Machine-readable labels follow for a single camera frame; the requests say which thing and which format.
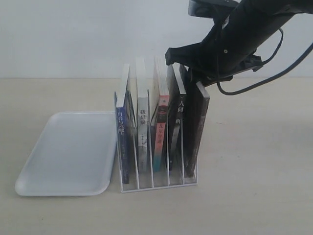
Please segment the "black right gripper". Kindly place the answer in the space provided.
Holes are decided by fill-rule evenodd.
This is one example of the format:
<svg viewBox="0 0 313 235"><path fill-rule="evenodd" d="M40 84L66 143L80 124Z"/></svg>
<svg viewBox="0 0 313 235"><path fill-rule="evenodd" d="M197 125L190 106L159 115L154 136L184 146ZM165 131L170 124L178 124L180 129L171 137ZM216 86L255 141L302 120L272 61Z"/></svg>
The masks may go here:
<svg viewBox="0 0 313 235"><path fill-rule="evenodd" d="M263 42L262 14L218 14L214 26L200 44L170 47L165 53L166 65L179 63L188 68L187 85L216 83L225 75L227 81L252 56Z"/></svg>

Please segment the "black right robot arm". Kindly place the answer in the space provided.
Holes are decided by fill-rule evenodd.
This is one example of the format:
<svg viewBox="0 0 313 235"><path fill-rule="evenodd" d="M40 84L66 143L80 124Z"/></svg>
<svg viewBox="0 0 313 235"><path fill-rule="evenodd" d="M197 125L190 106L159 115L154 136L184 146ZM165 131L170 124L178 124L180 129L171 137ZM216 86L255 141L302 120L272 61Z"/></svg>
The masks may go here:
<svg viewBox="0 0 313 235"><path fill-rule="evenodd" d="M199 43L170 47L166 65L187 66L205 85L264 65L257 48L297 14L312 14L311 0L191 0L188 14L214 22Z"/></svg>

